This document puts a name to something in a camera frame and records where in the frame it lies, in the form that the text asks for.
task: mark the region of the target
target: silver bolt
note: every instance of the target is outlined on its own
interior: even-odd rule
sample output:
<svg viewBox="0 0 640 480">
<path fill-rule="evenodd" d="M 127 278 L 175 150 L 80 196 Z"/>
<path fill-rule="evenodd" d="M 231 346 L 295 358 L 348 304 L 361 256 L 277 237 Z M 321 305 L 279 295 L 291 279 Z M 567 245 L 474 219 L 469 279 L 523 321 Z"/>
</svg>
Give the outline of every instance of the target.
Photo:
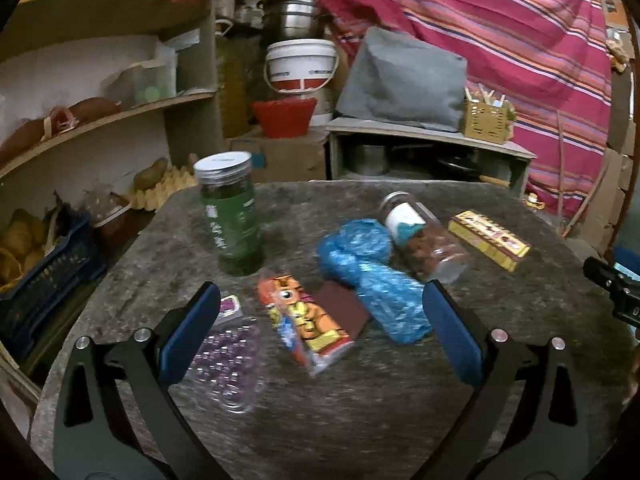
<svg viewBox="0 0 640 480">
<path fill-rule="evenodd" d="M 556 350 L 564 350 L 566 344 L 564 342 L 564 339 L 562 339 L 561 337 L 555 337 L 551 340 L 551 346 Z"/>
<path fill-rule="evenodd" d="M 82 337 L 79 337 L 78 339 L 76 339 L 76 348 L 78 350 L 84 350 L 89 346 L 90 342 L 91 340 L 89 339 L 89 337 L 83 335 Z"/>
<path fill-rule="evenodd" d="M 133 335 L 133 339 L 135 339 L 139 343 L 145 342 L 150 337 L 151 337 L 150 328 L 139 328 L 136 330 L 136 333 Z"/>
<path fill-rule="evenodd" d="M 491 332 L 491 337 L 497 343 L 504 343 L 509 338 L 509 334 L 501 328 L 494 328 Z"/>
</svg>

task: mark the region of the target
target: gray cloth covered object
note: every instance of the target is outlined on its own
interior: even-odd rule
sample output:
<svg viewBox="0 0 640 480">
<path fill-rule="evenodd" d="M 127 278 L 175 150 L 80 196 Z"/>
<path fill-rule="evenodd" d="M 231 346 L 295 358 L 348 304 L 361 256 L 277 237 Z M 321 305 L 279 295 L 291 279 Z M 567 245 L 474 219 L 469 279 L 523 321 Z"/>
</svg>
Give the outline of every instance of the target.
<svg viewBox="0 0 640 480">
<path fill-rule="evenodd" d="M 367 31 L 336 105 L 344 116 L 460 130 L 466 59 L 378 27 Z"/>
</svg>

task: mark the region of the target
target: jar label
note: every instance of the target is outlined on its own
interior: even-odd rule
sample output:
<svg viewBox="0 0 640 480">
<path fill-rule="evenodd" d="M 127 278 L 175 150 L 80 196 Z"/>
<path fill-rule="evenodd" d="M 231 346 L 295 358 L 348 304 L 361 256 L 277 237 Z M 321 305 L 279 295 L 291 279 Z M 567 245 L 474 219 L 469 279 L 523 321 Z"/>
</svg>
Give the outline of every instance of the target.
<svg viewBox="0 0 640 480">
<path fill-rule="evenodd" d="M 209 229 L 223 256 L 244 258 L 260 245 L 252 190 L 231 198 L 203 198 Z"/>
<path fill-rule="evenodd" d="M 385 226 L 399 246 L 404 246 L 426 224 L 418 212 L 407 202 L 397 205 L 386 217 Z"/>
</svg>

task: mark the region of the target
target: blue plastic basket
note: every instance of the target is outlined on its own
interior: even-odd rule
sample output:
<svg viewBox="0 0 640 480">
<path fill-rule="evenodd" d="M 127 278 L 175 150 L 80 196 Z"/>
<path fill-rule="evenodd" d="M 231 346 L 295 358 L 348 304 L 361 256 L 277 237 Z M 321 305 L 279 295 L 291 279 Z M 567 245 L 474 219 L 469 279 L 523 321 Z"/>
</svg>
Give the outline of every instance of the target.
<svg viewBox="0 0 640 480">
<path fill-rule="evenodd" d="M 33 334 L 55 307 L 106 265 L 89 216 L 78 216 L 68 235 L 8 292 L 0 295 L 0 339 L 16 360 L 33 347 Z"/>
</svg>

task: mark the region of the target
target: dark table top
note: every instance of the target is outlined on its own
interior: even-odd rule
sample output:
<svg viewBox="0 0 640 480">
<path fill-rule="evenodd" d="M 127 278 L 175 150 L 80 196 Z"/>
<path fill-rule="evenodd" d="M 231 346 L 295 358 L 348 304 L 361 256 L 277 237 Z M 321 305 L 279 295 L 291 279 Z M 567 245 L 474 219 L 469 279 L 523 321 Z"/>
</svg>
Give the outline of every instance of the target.
<svg viewBox="0 0 640 480">
<path fill-rule="evenodd" d="M 489 327 L 520 341 L 567 341 L 582 378 L 588 409 L 590 455 L 604 452 L 620 414 L 631 338 L 611 317 L 606 295 L 582 276 L 562 240 L 507 190 L 452 182 L 312 182 L 257 186 L 267 266 L 290 272 L 313 294 L 322 283 L 315 249 L 327 232 L 372 217 L 381 199 L 406 190 L 441 221 L 475 209 L 532 244 L 515 272 L 467 247 L 471 264 L 448 287 L 462 306 Z M 172 396 L 207 449 L 238 480 L 407 479 L 446 435 L 471 394 L 450 368 L 433 336 L 397 346 L 371 321 L 356 344 L 315 378 L 296 364 L 260 308 L 258 275 L 233 278 L 218 270 L 214 245 L 196 189 L 174 195 L 106 276 L 66 338 L 51 369 L 31 431 L 36 452 L 51 465 L 58 390 L 73 342 L 126 339 L 155 326 L 182 306 L 204 280 L 235 294 L 255 314 L 262 333 L 262 380 L 255 407 L 228 413 L 185 379 Z M 159 457 L 127 385 L 122 397 L 143 449 Z M 517 397 L 510 399 L 513 409 Z M 505 424 L 492 444 L 499 446 Z"/>
</svg>

